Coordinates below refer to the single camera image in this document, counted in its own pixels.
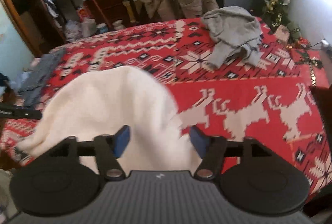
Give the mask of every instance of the metal screw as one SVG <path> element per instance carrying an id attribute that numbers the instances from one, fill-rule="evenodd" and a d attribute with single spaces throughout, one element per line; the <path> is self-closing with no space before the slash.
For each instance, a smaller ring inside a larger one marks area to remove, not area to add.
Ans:
<path id="1" fill-rule="evenodd" d="M 111 178 L 118 178 L 122 175 L 122 171 L 120 171 L 119 169 L 109 169 L 106 172 L 106 175 Z"/>
<path id="2" fill-rule="evenodd" d="M 209 169 L 200 169 L 197 172 L 197 175 L 201 178 L 209 178 L 213 175 L 213 172 L 210 171 Z"/>

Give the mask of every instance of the bed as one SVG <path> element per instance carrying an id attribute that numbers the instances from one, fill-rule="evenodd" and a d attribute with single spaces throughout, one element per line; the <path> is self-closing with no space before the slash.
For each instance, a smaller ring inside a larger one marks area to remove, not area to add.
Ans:
<path id="1" fill-rule="evenodd" d="M 131 65 L 153 75 L 173 93 L 183 121 L 183 134 L 197 125 L 207 135 L 239 141 L 258 139 L 300 169 L 317 193 L 332 180 L 331 153 L 326 133 L 308 86 L 308 65 L 300 55 L 279 44 L 259 19 L 263 31 L 259 67 L 240 59 L 217 71 L 207 66 L 214 44 L 199 18 L 167 21 L 108 32 L 66 44 L 67 53 L 44 88 L 38 110 L 71 80 L 89 71 Z M 311 57 L 318 57 L 311 51 Z M 328 86 L 324 70 L 315 68 L 318 86 Z M 30 156 L 16 148 L 34 132 L 34 120 L 8 120 L 0 146 L 26 165 Z M 228 158 L 224 170 L 235 165 Z"/>

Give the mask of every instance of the reindeer pattern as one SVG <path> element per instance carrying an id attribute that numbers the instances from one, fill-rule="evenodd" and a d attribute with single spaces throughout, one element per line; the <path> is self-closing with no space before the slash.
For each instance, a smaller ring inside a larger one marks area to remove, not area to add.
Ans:
<path id="1" fill-rule="evenodd" d="M 265 120 L 268 124 L 269 110 L 280 111 L 280 120 L 288 128 L 283 139 L 287 142 L 298 139 L 301 135 L 297 126 L 298 120 L 306 113 L 312 115 L 309 104 L 315 102 L 303 83 L 297 83 L 297 87 L 299 92 L 294 102 L 290 105 L 281 105 L 282 96 L 268 95 L 266 85 L 255 86 L 253 89 L 257 92 L 256 96 L 248 106 L 240 110 L 230 110 L 227 107 L 231 100 L 215 99 L 215 89 L 202 89 L 200 90 L 202 98 L 191 108 L 180 113 L 182 129 L 196 124 L 204 124 L 204 127 L 208 128 L 210 115 L 206 113 L 206 108 L 211 104 L 213 114 L 220 116 L 224 129 L 231 133 L 230 140 L 243 141 L 247 127 L 259 120 Z"/>

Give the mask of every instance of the christmas tree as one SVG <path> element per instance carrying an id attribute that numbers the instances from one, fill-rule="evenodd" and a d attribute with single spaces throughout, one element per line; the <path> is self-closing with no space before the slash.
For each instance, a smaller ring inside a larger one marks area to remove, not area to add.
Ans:
<path id="1" fill-rule="evenodd" d="M 287 15 L 290 0 L 256 0 L 254 14 L 263 20 L 275 31 L 281 24 L 287 26 L 290 22 Z"/>

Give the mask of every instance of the round black pad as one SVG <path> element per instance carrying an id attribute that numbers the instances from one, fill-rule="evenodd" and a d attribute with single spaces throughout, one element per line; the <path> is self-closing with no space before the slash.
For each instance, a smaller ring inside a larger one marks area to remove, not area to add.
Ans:
<path id="1" fill-rule="evenodd" d="M 278 216 L 299 210 L 308 193 L 305 176 L 286 164 L 275 163 L 227 170 L 220 179 L 224 196 L 236 207 L 258 215 Z"/>
<path id="2" fill-rule="evenodd" d="M 98 176 L 88 167 L 66 158 L 31 163 L 10 183 L 15 205 L 25 213 L 59 216 L 88 205 L 99 191 Z"/>

